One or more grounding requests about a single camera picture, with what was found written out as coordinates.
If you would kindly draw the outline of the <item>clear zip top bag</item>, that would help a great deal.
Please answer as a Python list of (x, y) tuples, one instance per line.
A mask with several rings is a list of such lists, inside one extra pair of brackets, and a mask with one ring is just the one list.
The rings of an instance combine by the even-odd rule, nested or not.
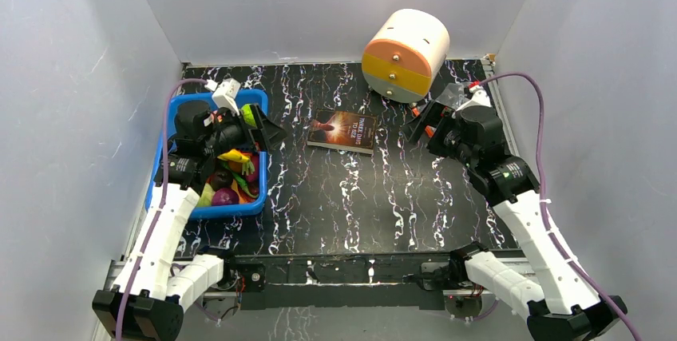
[(437, 103), (452, 110), (458, 110), (467, 101), (469, 83), (449, 83), (444, 90), (434, 99)]

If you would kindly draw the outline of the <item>yellow toy banana bunch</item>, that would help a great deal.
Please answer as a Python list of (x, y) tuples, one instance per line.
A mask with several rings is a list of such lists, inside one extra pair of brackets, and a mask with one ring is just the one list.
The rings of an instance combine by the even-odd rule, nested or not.
[(251, 153), (243, 153), (237, 149), (231, 149), (228, 152), (218, 155), (217, 159), (226, 161), (228, 164), (235, 163), (235, 171), (241, 175), (248, 176), (256, 170), (254, 161), (251, 157)]

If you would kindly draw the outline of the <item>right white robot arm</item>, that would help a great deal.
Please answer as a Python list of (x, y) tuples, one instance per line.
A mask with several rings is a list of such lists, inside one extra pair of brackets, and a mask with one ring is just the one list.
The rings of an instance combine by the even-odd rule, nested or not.
[(592, 340), (616, 325), (628, 311), (625, 303), (617, 295), (604, 297), (577, 272), (541, 207), (536, 177), (510, 152), (497, 112), (485, 105), (455, 110), (433, 102), (403, 133), (414, 143), (428, 127), (434, 128), (428, 150), (465, 167), (470, 184), (516, 237), (535, 278), (472, 242), (453, 250), (446, 266), (422, 268), (410, 281), (426, 290), (483, 287), (525, 320), (535, 340)]

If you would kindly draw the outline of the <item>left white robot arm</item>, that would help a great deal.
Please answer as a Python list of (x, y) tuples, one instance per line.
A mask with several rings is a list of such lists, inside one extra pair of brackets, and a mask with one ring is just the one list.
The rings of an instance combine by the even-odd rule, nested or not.
[(140, 233), (112, 286), (93, 297), (95, 315), (115, 340), (174, 340), (185, 312), (204, 293), (216, 287), (242, 295), (256, 272), (219, 247), (201, 248), (178, 268), (174, 256), (218, 156), (236, 149), (268, 152), (285, 131), (256, 103), (212, 109), (206, 101), (185, 102), (173, 115), (173, 135), (169, 116), (162, 123), (152, 200)]

